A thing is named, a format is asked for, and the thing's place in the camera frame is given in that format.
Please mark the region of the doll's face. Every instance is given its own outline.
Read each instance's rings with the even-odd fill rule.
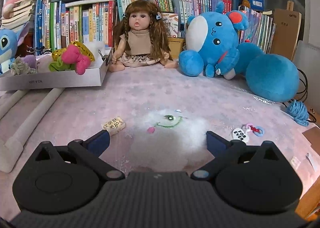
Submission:
[[[129,17],[129,26],[136,31],[145,30],[150,25],[150,16],[147,12],[132,13]]]

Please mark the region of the ribbed black surface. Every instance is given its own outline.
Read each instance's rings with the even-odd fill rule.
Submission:
[[[304,221],[292,212],[243,213],[223,202],[208,182],[191,180],[184,172],[132,172],[126,180],[107,182],[81,209],[57,216],[22,211],[12,224],[17,228],[295,228]]]

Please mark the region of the red inner ear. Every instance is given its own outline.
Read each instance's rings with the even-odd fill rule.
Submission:
[[[239,23],[242,20],[242,15],[238,12],[231,12],[228,17],[232,23]]]

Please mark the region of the white tube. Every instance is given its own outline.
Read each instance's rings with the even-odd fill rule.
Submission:
[[[26,94],[29,90],[18,90],[2,105],[0,105],[0,119]]]
[[[15,134],[8,139],[5,145],[1,145],[0,143],[0,171],[6,173],[12,171],[23,151],[23,145],[63,91],[64,88],[53,88],[31,112]]]

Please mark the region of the white round tag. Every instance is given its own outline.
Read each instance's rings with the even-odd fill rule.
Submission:
[[[249,136],[241,128],[235,128],[232,131],[232,139],[233,140],[240,140],[240,141],[243,141],[244,143],[247,143],[249,141]]]

